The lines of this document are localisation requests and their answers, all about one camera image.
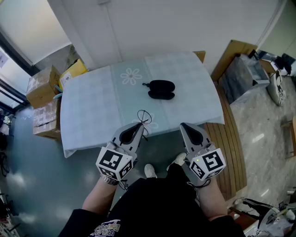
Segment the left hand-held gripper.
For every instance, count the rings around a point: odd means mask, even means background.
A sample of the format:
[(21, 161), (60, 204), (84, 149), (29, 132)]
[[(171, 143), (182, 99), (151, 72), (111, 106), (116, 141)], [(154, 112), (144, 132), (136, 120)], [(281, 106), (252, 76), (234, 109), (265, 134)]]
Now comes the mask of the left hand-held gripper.
[(112, 141), (102, 147), (96, 166), (102, 175), (121, 181), (134, 167), (136, 150), (143, 136), (143, 123), (131, 123), (116, 130)]

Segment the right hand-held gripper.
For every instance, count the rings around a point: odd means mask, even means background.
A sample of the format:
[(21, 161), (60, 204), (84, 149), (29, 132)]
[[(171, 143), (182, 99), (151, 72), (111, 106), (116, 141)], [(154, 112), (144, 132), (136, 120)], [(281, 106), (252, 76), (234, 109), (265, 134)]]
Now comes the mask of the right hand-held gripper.
[[(221, 149), (215, 147), (203, 128), (191, 123), (181, 123), (180, 131), (185, 147), (190, 152), (186, 156), (190, 162), (189, 169), (200, 181), (207, 181), (226, 167)], [(195, 151), (195, 145), (205, 146), (201, 150)]]

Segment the black glasses case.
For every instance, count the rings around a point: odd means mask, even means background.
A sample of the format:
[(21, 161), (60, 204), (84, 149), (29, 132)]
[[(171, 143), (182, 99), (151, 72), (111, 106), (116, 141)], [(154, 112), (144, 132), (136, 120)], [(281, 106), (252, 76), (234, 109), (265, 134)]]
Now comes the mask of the black glasses case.
[(171, 100), (175, 96), (175, 85), (171, 81), (153, 80), (149, 83), (142, 83), (142, 85), (149, 88), (148, 95), (152, 99)]

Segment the person's left forearm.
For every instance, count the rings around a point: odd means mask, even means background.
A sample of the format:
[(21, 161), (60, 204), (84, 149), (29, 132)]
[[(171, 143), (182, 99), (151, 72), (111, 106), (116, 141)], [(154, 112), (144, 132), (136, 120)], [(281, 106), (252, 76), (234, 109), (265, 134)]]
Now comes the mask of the person's left forearm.
[(92, 191), (86, 197), (82, 209), (106, 216), (111, 208), (117, 186), (98, 180)]

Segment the person's right forearm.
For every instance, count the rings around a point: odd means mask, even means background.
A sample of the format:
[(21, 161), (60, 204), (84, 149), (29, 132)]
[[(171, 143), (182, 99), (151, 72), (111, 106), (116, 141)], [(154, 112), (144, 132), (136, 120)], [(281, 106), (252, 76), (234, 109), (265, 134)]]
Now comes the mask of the person's right forearm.
[(218, 187), (215, 177), (210, 179), (208, 185), (198, 188), (197, 190), (200, 208), (209, 221), (228, 214), (226, 201)]

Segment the light blue floral tablecloth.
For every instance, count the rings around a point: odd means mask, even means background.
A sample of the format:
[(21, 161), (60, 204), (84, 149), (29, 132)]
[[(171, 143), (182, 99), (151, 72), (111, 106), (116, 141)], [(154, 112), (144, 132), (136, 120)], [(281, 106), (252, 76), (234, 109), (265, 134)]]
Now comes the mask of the light blue floral tablecloth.
[[(142, 83), (171, 81), (171, 100), (152, 99)], [(193, 52), (147, 56), (99, 68), (66, 83), (60, 123), (65, 157), (77, 150), (103, 146), (120, 127), (139, 122), (146, 110), (149, 136), (179, 129), (188, 122), (224, 123), (222, 106), (206, 68)]]

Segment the silver metal wristwatch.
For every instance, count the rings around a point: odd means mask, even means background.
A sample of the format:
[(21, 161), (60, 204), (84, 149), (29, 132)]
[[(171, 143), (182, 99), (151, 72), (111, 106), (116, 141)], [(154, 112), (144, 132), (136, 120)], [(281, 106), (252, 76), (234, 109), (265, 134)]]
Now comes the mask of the silver metal wristwatch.
[(119, 181), (117, 181), (117, 180), (115, 180), (113, 178), (110, 178), (107, 175), (101, 175), (100, 178), (102, 179), (102, 181), (104, 181), (105, 183), (107, 183), (109, 185), (112, 185), (112, 186), (116, 186), (119, 183)]

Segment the grey marble-pattern box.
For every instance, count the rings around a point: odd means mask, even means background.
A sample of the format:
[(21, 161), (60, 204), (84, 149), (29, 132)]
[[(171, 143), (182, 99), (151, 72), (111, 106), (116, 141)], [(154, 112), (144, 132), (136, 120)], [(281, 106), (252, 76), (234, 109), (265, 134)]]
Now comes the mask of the grey marble-pattern box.
[(229, 104), (245, 103), (270, 84), (270, 79), (259, 60), (247, 55), (236, 55), (218, 84), (223, 87)]

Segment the person's black clothes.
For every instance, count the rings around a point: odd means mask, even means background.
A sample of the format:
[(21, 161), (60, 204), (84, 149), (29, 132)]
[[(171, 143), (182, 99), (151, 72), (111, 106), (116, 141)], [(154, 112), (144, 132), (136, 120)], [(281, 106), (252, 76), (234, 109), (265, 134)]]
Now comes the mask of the person's black clothes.
[(209, 221), (197, 189), (172, 164), (165, 178), (135, 181), (106, 216), (73, 210), (58, 237), (245, 237), (228, 214)]

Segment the yellow cardboard box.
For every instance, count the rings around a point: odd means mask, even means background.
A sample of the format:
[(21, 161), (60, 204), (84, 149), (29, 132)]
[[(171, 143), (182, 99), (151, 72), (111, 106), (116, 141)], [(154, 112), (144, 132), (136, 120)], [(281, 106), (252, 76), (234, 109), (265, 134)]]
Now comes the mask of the yellow cardboard box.
[(60, 76), (59, 88), (61, 89), (61, 92), (63, 92), (63, 89), (68, 81), (87, 72), (88, 69), (85, 67), (84, 63), (80, 59), (75, 60), (75, 62), (72, 63)]

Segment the taped brown cardboard box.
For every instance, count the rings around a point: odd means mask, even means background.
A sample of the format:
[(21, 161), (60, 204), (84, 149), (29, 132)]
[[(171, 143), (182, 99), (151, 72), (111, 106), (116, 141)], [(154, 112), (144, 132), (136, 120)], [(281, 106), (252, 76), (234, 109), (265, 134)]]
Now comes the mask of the taped brown cardboard box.
[(33, 135), (52, 140), (61, 140), (61, 98), (54, 99), (43, 107), (33, 110)]

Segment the wooden chair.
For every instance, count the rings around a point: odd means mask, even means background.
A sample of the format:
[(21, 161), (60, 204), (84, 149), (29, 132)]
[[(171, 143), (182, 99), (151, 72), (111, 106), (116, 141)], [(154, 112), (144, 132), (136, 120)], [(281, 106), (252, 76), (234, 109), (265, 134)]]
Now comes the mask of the wooden chair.
[(290, 121), (280, 125), (287, 142), (287, 156), (285, 159), (296, 158), (296, 115)]

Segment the white black-patterned bag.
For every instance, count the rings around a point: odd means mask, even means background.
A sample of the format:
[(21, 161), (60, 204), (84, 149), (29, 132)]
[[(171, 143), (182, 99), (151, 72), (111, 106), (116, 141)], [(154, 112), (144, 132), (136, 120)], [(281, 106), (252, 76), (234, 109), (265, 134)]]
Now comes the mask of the white black-patterned bag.
[(283, 106), (286, 100), (286, 94), (281, 85), (282, 81), (281, 71), (278, 70), (270, 77), (270, 84), (267, 87), (271, 99), (277, 106)]

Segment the large brown cardboard box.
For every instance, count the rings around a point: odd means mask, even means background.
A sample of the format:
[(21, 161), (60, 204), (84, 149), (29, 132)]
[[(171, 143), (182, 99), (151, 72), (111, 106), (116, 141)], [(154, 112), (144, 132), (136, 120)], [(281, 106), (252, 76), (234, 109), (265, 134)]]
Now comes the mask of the large brown cardboard box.
[(38, 72), (29, 79), (26, 98), (34, 109), (51, 102), (58, 94), (60, 73), (52, 65)]

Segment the wooden frame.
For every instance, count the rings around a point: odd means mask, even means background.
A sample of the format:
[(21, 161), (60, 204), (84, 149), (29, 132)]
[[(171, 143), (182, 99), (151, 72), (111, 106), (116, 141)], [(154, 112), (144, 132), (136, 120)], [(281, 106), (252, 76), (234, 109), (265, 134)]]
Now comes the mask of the wooden frame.
[(211, 74), (212, 81), (218, 81), (221, 78), (222, 74), (238, 54), (248, 55), (252, 50), (256, 50), (257, 48), (258, 46), (254, 44), (231, 40)]

